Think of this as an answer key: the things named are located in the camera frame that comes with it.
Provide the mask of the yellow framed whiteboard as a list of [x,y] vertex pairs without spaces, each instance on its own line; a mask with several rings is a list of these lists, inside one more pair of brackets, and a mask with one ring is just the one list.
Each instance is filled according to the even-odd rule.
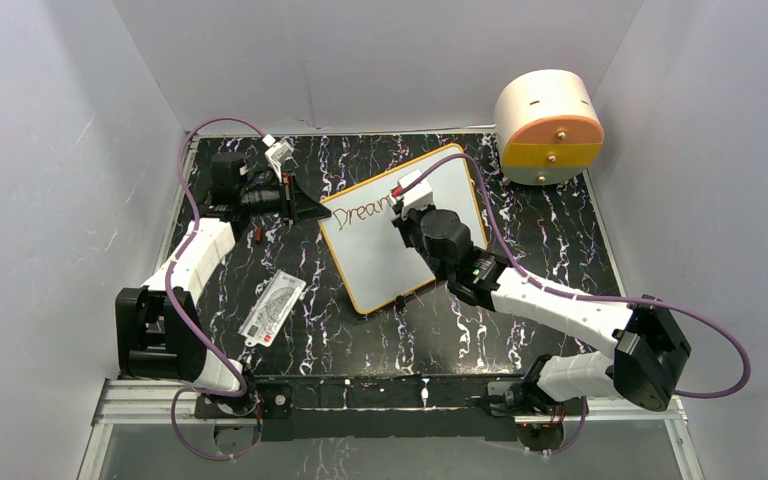
[[420,227],[427,210],[454,212],[470,243],[488,246],[463,153],[445,145],[322,201],[331,216],[319,227],[355,312],[372,313],[435,280]]

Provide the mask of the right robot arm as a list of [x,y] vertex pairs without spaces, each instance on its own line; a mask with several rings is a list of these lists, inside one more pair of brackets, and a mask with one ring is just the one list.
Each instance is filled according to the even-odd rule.
[[536,321],[592,347],[586,354],[539,357],[510,394],[511,407],[547,414],[583,397],[622,398],[656,412],[668,407],[691,354],[668,309],[651,298],[599,301],[527,277],[509,259],[476,246],[451,210],[411,209],[396,213],[392,223],[458,300]]

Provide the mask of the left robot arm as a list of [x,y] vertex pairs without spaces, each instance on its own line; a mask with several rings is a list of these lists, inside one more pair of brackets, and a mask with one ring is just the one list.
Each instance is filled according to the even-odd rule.
[[330,217],[307,195],[291,171],[248,169],[239,153],[214,155],[211,185],[195,201],[194,218],[164,264],[141,286],[115,299],[120,372],[124,376],[175,380],[209,395],[235,416],[254,411],[257,387],[246,369],[207,337],[197,304],[207,281],[257,216],[277,215],[289,224]]

